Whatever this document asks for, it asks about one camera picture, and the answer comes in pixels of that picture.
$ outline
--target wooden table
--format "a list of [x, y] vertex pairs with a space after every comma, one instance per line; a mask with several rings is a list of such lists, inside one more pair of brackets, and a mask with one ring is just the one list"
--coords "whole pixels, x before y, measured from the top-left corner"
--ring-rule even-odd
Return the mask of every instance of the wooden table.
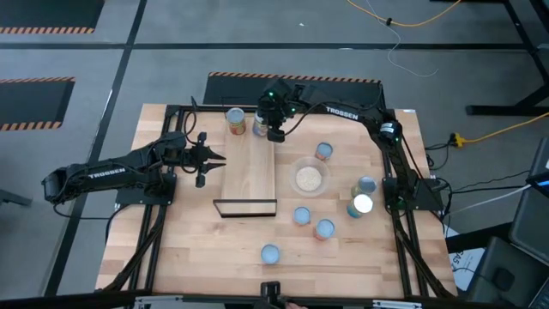
[[[159, 137], [165, 108], [143, 106], [132, 148]], [[398, 110], [396, 115], [421, 172], [427, 176], [415, 112]], [[223, 114], [199, 112], [197, 117], [190, 138], [206, 131], [206, 144], [223, 154]], [[295, 119], [288, 120], [283, 129], [294, 123]], [[289, 184], [289, 168], [298, 158], [313, 155], [319, 142], [330, 142], [334, 147], [327, 162], [332, 176], [329, 188], [318, 197], [301, 197]], [[383, 177], [381, 152], [365, 127], [331, 115], [309, 115], [284, 143], [275, 145], [274, 151], [276, 217], [221, 219], [212, 200], [220, 198], [224, 169], [210, 171], [201, 189], [195, 187], [195, 175], [176, 169], [178, 188], [167, 210], [154, 292], [258, 295], [261, 282], [276, 280], [281, 282], [283, 294], [294, 297], [401, 298], [395, 236], [390, 216], [383, 209], [382, 190], [372, 195], [371, 213], [353, 219], [346, 212], [350, 188], [360, 176], [378, 181]], [[312, 237], [313, 225], [295, 225], [293, 210], [302, 205], [311, 210], [313, 223], [322, 218], [332, 220], [335, 236], [322, 242]], [[142, 213], [142, 206], [131, 206], [112, 222], [97, 288], [111, 282], [134, 253]], [[415, 211], [414, 215], [423, 258], [444, 286], [455, 293], [440, 222], [429, 212]], [[277, 265], [261, 262], [260, 250], [268, 243], [281, 249]], [[145, 281], [148, 258], [143, 261], [138, 287]], [[407, 263], [413, 291], [419, 294], [411, 258]]]

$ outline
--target wooden board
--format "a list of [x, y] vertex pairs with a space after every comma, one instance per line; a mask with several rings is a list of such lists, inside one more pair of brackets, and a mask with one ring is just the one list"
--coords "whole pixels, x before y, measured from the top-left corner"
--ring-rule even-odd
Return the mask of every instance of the wooden board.
[[[137, 125], [133, 148], [160, 135], [166, 106], [145, 105]], [[414, 111], [396, 111], [404, 134], [424, 176], [429, 174], [424, 146]], [[284, 124], [292, 127], [296, 119]], [[223, 114], [199, 112], [191, 138], [208, 132], [206, 144], [225, 153]], [[327, 162], [331, 173], [328, 189], [318, 197], [301, 197], [288, 182], [291, 164], [313, 155], [319, 142], [330, 142], [334, 154]], [[345, 206], [355, 181], [369, 175], [380, 181], [383, 160], [364, 126], [330, 115], [309, 115], [287, 140], [274, 146], [277, 216], [273, 218], [221, 219], [212, 205], [220, 198], [223, 168], [210, 171], [206, 186], [195, 187], [195, 175], [178, 174], [178, 190], [168, 208], [153, 291], [169, 294], [258, 295], [261, 282], [278, 280], [290, 297], [401, 298], [402, 287], [389, 215], [383, 194], [372, 194], [374, 208], [360, 219], [351, 218]], [[307, 206], [312, 222], [329, 218], [335, 236], [321, 242], [312, 237], [312, 225], [298, 227], [293, 210]], [[143, 208], [129, 207], [112, 222], [97, 288], [110, 283], [135, 250]], [[448, 251], [440, 222], [428, 212], [416, 211], [416, 225], [423, 258], [443, 285], [455, 293]], [[267, 244], [281, 249], [277, 265], [261, 263], [260, 250]], [[417, 277], [407, 260], [413, 291]], [[148, 265], [145, 258], [142, 265]], [[138, 286], [145, 281], [142, 267]]]
[[[221, 199], [276, 199], [275, 144], [253, 134], [254, 115], [246, 114], [246, 132], [225, 130], [225, 176]], [[217, 203], [223, 214], [274, 213], [276, 203]]]

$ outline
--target black and orange striped tape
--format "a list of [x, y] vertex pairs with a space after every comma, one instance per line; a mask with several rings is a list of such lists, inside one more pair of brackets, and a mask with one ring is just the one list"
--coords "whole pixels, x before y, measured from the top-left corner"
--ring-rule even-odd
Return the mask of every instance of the black and orange striped tape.
[[283, 78], [290, 80], [301, 81], [321, 81], [321, 82], [368, 82], [379, 83], [379, 80], [365, 78], [349, 78], [349, 77], [318, 77], [318, 76], [292, 76], [279, 74], [253, 74], [253, 73], [236, 73], [236, 72], [210, 72], [208, 76], [227, 76], [227, 77], [249, 77], [249, 78]]
[[0, 27], [0, 34], [90, 34], [90, 27]]
[[37, 123], [3, 124], [0, 131], [6, 130], [47, 130], [57, 129], [62, 124], [61, 121], [39, 121]]
[[15, 79], [0, 79], [0, 83], [10, 82], [75, 82], [74, 77], [40, 77], [40, 78], [15, 78]]

